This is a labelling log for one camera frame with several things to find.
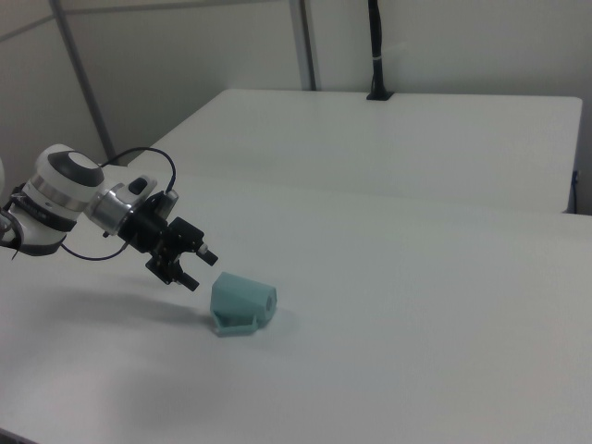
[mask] robotic arm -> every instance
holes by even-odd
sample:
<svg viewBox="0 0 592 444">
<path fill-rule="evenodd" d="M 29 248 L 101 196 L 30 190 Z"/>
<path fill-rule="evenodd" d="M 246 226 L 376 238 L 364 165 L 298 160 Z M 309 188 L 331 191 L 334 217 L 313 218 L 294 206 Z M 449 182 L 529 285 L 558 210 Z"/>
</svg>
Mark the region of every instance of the robotic arm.
<svg viewBox="0 0 592 444">
<path fill-rule="evenodd" d="M 0 192 L 3 185 L 0 161 Z M 180 256 L 196 253 L 209 265 L 217 256 L 192 224 L 180 217 L 167 222 L 179 196 L 173 190 L 151 195 L 155 186 L 156 181 L 144 175 L 127 185 L 108 183 L 103 170 L 84 154 L 53 145 L 0 210 L 0 247 L 33 256 L 55 253 L 84 212 L 105 237 L 119 236 L 140 253 L 149 253 L 146 267 L 163 282 L 178 282 L 193 291 L 199 283 L 183 271 Z"/>
</svg>

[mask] teal plastic part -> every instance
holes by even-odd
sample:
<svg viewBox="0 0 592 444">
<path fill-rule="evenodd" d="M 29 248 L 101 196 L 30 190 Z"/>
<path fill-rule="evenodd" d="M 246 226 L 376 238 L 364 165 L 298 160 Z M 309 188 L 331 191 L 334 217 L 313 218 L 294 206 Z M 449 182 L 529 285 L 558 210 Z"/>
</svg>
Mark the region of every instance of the teal plastic part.
<svg viewBox="0 0 592 444">
<path fill-rule="evenodd" d="M 277 303 L 274 287 L 224 272 L 212 286 L 210 313 L 219 335 L 246 335 L 269 322 Z"/>
</svg>

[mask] black cable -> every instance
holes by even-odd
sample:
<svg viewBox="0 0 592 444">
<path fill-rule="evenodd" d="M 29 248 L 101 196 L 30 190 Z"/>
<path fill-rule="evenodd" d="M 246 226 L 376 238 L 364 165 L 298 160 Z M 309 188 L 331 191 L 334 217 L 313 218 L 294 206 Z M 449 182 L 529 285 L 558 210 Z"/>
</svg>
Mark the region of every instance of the black cable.
<svg viewBox="0 0 592 444">
<path fill-rule="evenodd" d="M 118 159 L 120 159 L 124 155 L 130 154 L 130 153 L 137 153 L 139 151 L 140 152 L 152 151 L 153 153 L 158 153 L 158 154 L 163 155 L 166 158 L 166 160 L 168 160 L 168 163 L 170 164 L 170 167 L 172 169 L 172 174 L 170 176 L 170 181 L 168 182 L 168 185 L 166 186 L 166 192 L 171 191 L 173 189 L 173 185 L 175 185 L 175 180 L 177 179 L 177 169 L 175 168 L 175 163 L 173 162 L 173 159 L 171 159 L 170 155 L 168 155 L 167 153 L 165 153 L 162 150 L 158 150 L 156 148 L 144 147 L 144 146 L 139 146 L 136 148 L 129 148 L 128 150 L 126 150 L 122 153 L 119 153 L 118 155 L 116 155 L 114 157 L 111 157 L 106 162 L 101 164 L 99 167 L 104 168 L 107 165 L 113 164 L 114 162 L 116 162 Z M 120 255 L 128 247 L 128 243 L 127 242 L 124 243 L 123 246 L 117 252 L 115 252 L 113 254 L 109 254 L 108 256 L 104 256 L 104 257 L 88 257 L 88 256 L 83 256 L 82 254 L 74 253 L 72 250 L 70 250 L 63 243 L 62 243 L 61 247 L 64 250 L 66 250 L 68 253 L 73 255 L 74 257 L 78 257 L 79 259 L 82 259 L 84 261 L 99 262 L 99 261 L 106 261 L 107 259 L 113 259 L 114 257 Z"/>
<path fill-rule="evenodd" d="M 79 259 L 82 259 L 84 261 L 92 261 L 92 262 L 99 262 L 99 261 L 106 261 L 107 259 L 113 259 L 115 256 L 120 255 L 121 253 L 123 253 L 123 251 L 128 248 L 128 243 L 124 243 L 123 246 L 117 250 L 115 253 L 113 254 L 109 254 L 108 256 L 103 256 L 103 257 L 88 257 L 88 256 L 83 256 L 82 254 L 78 254 L 78 253 L 74 253 L 73 251 L 71 251 L 66 245 L 64 245 L 63 243 L 60 245 L 64 250 L 66 250 L 68 253 L 72 254 L 74 257 L 78 257 Z"/>
<path fill-rule="evenodd" d="M 577 215 L 577 187 L 575 186 L 576 182 L 572 182 L 572 191 L 573 191 L 573 213 Z"/>
<path fill-rule="evenodd" d="M 164 157 L 166 157 L 166 160 L 168 160 L 168 163 L 170 164 L 170 167 L 172 169 L 170 181 L 168 182 L 168 185 L 166 186 L 166 192 L 171 191 L 173 189 L 173 185 L 175 185 L 175 180 L 177 179 L 177 169 L 175 168 L 175 163 L 173 162 L 173 159 L 170 158 L 170 155 L 168 155 L 167 153 L 165 153 L 162 150 L 158 150 L 156 148 L 149 148 L 149 147 L 145 147 L 145 146 L 139 146 L 137 148 L 129 148 L 128 150 L 124 151 L 123 153 L 119 153 L 115 157 L 111 157 L 104 164 L 100 165 L 100 167 L 103 168 L 103 167 L 106 167 L 107 165 L 111 165 L 115 161 L 117 161 L 121 157 L 123 157 L 124 155 L 130 154 L 130 153 L 137 153 L 139 151 L 140 152 L 152 151 L 153 153 L 159 153 L 159 154 L 163 155 Z"/>
</svg>

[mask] white table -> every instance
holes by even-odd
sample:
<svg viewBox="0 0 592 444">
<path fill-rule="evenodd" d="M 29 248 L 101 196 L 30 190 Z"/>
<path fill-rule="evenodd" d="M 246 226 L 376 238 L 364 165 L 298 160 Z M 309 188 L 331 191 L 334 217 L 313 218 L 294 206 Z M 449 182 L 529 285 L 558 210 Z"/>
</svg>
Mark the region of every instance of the white table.
<svg viewBox="0 0 592 444">
<path fill-rule="evenodd" d="M 198 176 L 560 213 L 582 101 L 230 90 L 155 147 Z M 130 164 L 161 168 L 157 154 Z"/>
<path fill-rule="evenodd" d="M 101 265 L 0 251 L 0 427 L 42 444 L 591 441 L 588 217 L 176 188 L 176 215 L 220 256 L 183 259 L 197 293 L 134 251 Z M 85 220 L 68 244 L 117 247 Z M 267 328 L 212 334 L 221 271 L 277 286 Z"/>
</svg>

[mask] white wall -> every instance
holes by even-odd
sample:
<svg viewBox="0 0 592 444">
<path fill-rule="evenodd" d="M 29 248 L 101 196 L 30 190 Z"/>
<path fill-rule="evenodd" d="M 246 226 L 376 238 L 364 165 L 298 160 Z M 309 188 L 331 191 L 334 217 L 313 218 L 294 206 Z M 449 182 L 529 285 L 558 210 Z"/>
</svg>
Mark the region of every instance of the white wall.
<svg viewBox="0 0 592 444">
<path fill-rule="evenodd" d="M 186 3 L 63 3 L 116 151 L 156 142 L 227 88 L 302 88 L 289 1 Z"/>
<path fill-rule="evenodd" d="M 43 19 L 43 24 L 35 26 Z M 48 4 L 3 0 L 0 157 L 6 189 L 0 195 L 2 204 L 12 187 L 31 175 L 37 155 L 54 143 L 65 143 L 97 161 L 105 159 Z"/>
<path fill-rule="evenodd" d="M 317 85 L 368 91 L 367 2 L 308 0 Z M 400 93 L 584 100 L 580 210 L 592 214 L 592 1 L 382 0 L 385 82 Z"/>
</svg>

